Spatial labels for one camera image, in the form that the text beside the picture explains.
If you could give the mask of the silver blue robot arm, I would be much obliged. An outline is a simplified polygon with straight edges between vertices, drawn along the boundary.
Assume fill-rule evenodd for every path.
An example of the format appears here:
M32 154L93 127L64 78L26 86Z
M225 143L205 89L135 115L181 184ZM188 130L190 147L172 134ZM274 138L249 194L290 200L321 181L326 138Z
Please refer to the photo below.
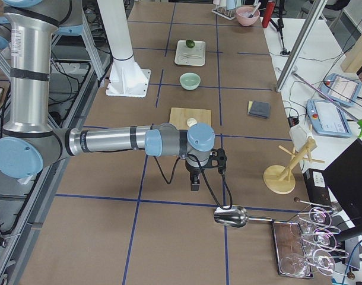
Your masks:
M5 1L11 23L11 111L0 138L0 171L22 179L82 153L143 150L148 156L185 161L190 187L199 188L205 169L226 173L226 155L214 148L214 130L197 123L179 130L170 123L102 130L52 128L47 122L52 36L61 28L83 31L81 1Z

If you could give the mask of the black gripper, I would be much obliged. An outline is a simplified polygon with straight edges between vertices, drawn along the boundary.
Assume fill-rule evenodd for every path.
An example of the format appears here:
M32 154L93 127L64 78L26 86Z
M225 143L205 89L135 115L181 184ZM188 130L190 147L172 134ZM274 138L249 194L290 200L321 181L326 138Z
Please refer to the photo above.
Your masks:
M190 190L199 191L199 175L202 169L217 168L219 174L226 178L227 156L223 148L212 149L210 151L191 150L185 161L186 169L190 173Z

